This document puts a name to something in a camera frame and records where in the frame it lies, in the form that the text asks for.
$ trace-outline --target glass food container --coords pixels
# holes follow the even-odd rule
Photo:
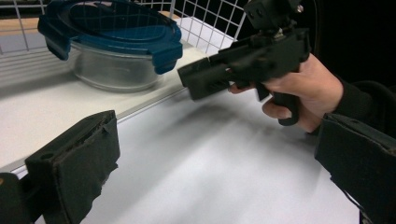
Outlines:
[[[126,1],[51,1],[38,31],[77,77],[109,91],[146,90],[182,56],[174,21]]]

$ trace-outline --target finger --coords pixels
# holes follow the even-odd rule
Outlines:
[[[237,94],[237,93],[241,93],[241,92],[244,92],[244,91],[251,90],[251,89],[253,89],[253,88],[255,88],[255,87],[254,87],[253,84],[251,84],[251,85],[248,86],[248,87],[239,89],[239,88],[236,86],[236,84],[234,83],[233,85],[230,86],[230,88],[228,89],[228,91],[231,92],[231,93],[233,93],[233,94]]]
[[[288,93],[299,97],[310,97],[318,93],[317,83],[299,73],[288,73],[281,78],[272,78],[264,83],[269,91]]]
[[[276,105],[274,97],[265,102],[262,106],[262,112],[273,119],[289,119],[291,118],[291,112],[281,105]]]

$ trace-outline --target black padded object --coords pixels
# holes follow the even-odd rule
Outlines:
[[[44,192],[44,219],[79,223],[118,165],[120,146],[114,111],[89,116],[26,159],[32,183]]]
[[[373,223],[396,223],[396,139],[329,114],[320,127],[315,158]]]

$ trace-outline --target white table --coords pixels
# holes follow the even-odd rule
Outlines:
[[[316,137],[265,117],[254,91],[197,103],[182,91],[118,129],[119,169],[82,223],[359,223]]]

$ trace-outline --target trigger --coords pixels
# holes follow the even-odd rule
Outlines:
[[[259,96],[259,101],[262,101],[263,99],[265,99],[265,97],[267,97],[270,94],[270,92],[267,89],[265,89],[265,86],[262,83],[256,82],[255,86],[256,86],[257,94]]]

